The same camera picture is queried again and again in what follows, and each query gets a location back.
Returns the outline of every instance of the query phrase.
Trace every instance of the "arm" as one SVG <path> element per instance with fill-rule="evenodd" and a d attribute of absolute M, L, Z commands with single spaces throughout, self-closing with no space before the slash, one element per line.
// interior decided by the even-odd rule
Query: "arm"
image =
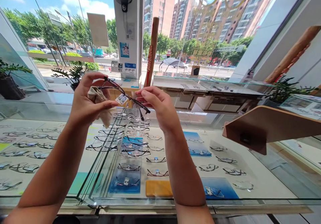
<path fill-rule="evenodd" d="M 90 86 L 102 86 L 102 73 L 88 73 L 74 95 L 66 126 L 55 147 L 37 171 L 18 205 L 4 223 L 52 223 L 77 174 L 90 124 L 103 109 L 117 106 L 116 101 L 94 104 L 87 98 Z"/>
<path fill-rule="evenodd" d="M 165 136 L 168 171 L 180 223 L 214 223 L 206 205 L 201 178 L 189 153 L 180 120 L 171 98 L 155 86 L 136 92 L 137 100 L 156 111 Z"/>

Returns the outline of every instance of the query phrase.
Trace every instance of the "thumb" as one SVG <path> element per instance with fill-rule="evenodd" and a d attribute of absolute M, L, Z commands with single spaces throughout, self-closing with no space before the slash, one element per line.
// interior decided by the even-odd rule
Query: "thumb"
<path fill-rule="evenodd" d="M 106 100 L 104 102 L 101 102 L 99 104 L 95 104 L 95 111 L 100 112 L 104 109 L 111 109 L 112 107 L 118 106 L 118 102 L 116 101 L 110 101 L 110 100 Z"/>
<path fill-rule="evenodd" d="M 145 100 L 148 103 L 150 103 L 154 107 L 155 110 L 162 106 L 162 102 L 160 101 L 159 98 L 157 98 L 156 95 L 154 95 L 146 90 L 143 90 L 141 92 L 141 95 L 145 98 Z"/>

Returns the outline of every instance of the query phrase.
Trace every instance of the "parked car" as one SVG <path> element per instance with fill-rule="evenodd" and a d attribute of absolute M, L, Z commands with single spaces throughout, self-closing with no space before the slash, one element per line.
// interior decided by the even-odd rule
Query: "parked car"
<path fill-rule="evenodd" d="M 50 49 L 48 49 L 48 48 L 43 48 L 41 51 L 44 53 L 51 53 Z"/>
<path fill-rule="evenodd" d="M 93 55 L 91 53 L 81 53 L 81 55 L 85 58 L 91 58 Z"/>

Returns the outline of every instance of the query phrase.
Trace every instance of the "canopy tent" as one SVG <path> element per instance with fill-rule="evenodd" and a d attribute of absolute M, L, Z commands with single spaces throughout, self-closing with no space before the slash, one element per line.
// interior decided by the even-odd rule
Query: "canopy tent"
<path fill-rule="evenodd" d="M 159 70 L 161 69 L 161 65 L 162 65 L 162 64 L 168 65 L 167 68 L 166 68 L 166 70 L 165 70 L 165 72 L 167 71 L 167 69 L 168 69 L 169 66 L 178 66 L 178 67 L 180 67 L 180 68 L 185 68 L 184 63 L 183 63 L 182 61 L 180 61 L 180 60 L 175 59 L 175 58 L 167 58 L 167 59 L 164 59 L 164 60 L 162 61 L 162 63 L 160 64 L 160 66 L 159 66 Z"/>

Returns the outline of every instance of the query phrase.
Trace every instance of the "hand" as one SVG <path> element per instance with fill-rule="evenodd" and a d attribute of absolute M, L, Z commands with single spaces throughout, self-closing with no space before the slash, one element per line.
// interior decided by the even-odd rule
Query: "hand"
<path fill-rule="evenodd" d="M 173 131 L 181 127 L 176 109 L 172 103 L 171 97 L 163 90 L 155 87 L 145 87 L 135 92 L 136 99 L 144 106 L 153 108 L 156 111 L 156 117 L 159 127 L 163 132 Z"/>
<path fill-rule="evenodd" d="M 91 86 L 102 86 L 104 80 L 98 80 L 93 83 L 96 79 L 103 79 L 104 75 L 100 72 L 86 73 L 78 87 L 75 90 L 73 106 L 71 108 L 71 113 L 68 119 L 68 123 L 75 126 L 89 126 L 95 119 L 97 119 L 100 111 L 104 109 L 110 109 L 112 107 L 118 106 L 116 101 L 104 101 L 99 104 L 94 104 L 88 99 L 87 93 Z M 109 91 L 107 89 L 103 90 L 103 94 L 110 98 Z"/>

